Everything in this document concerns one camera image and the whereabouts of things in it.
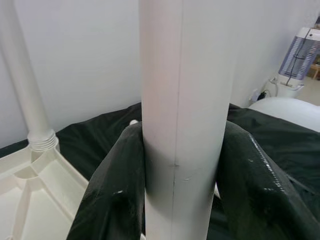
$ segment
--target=plastic stand base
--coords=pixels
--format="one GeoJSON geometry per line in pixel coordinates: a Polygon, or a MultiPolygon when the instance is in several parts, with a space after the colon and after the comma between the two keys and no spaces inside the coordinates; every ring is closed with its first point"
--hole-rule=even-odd
{"type": "Polygon", "coordinates": [[[66,239],[88,181],[55,149],[0,159],[0,239],[66,239]]]}

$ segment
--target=white plastic base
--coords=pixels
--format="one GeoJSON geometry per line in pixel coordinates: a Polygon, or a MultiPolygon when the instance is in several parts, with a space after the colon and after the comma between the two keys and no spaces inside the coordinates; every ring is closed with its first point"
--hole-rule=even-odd
{"type": "Polygon", "coordinates": [[[0,159],[0,240],[65,240],[88,181],[52,148],[0,159]]]}
{"type": "Polygon", "coordinates": [[[292,79],[294,86],[287,86],[286,82],[289,78],[279,75],[277,81],[268,80],[262,91],[267,90],[267,97],[281,97],[295,99],[304,88],[303,81],[292,79]]]}
{"type": "Polygon", "coordinates": [[[252,104],[249,109],[280,118],[320,132],[320,106],[285,97],[269,97],[252,104]]]}

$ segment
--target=floor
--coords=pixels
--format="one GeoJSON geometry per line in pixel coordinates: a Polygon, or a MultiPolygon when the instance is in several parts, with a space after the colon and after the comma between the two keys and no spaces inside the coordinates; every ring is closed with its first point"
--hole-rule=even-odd
{"type": "Polygon", "coordinates": [[[320,106],[320,80],[312,80],[311,77],[304,79],[304,88],[297,99],[320,106]]]}

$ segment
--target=black fabric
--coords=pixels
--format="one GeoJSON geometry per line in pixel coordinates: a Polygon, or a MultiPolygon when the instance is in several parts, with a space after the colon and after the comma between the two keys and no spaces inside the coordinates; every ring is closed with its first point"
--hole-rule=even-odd
{"type": "Polygon", "coordinates": [[[288,175],[319,222],[320,133],[236,106],[230,106],[227,119],[252,134],[266,154],[288,175]]]}
{"type": "Polygon", "coordinates": [[[141,103],[71,124],[56,134],[61,154],[89,180],[131,120],[142,120],[141,103]]]}
{"type": "Polygon", "coordinates": [[[234,240],[221,200],[214,197],[206,240],[234,240]]]}
{"type": "Polygon", "coordinates": [[[139,240],[144,199],[142,124],[136,123],[92,175],[67,240],[139,240]]]}
{"type": "Polygon", "coordinates": [[[22,140],[19,142],[16,142],[14,144],[11,144],[9,146],[5,146],[3,148],[0,149],[0,158],[7,156],[9,154],[12,154],[16,151],[19,151],[21,149],[24,149],[26,146],[28,146],[28,140],[22,140]]]}
{"type": "Polygon", "coordinates": [[[316,218],[254,137],[227,122],[217,184],[239,240],[319,240],[316,218]]]}

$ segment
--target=white pipe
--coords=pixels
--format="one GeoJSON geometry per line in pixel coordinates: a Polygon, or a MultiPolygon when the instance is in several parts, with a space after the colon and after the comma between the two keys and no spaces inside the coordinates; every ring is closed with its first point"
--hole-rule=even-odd
{"type": "Polygon", "coordinates": [[[234,0],[140,0],[146,239],[205,240],[237,55],[234,0]]]}
{"type": "Polygon", "coordinates": [[[0,0],[0,47],[29,129],[30,147],[55,147],[58,139],[49,125],[13,0],[0,0]]]}

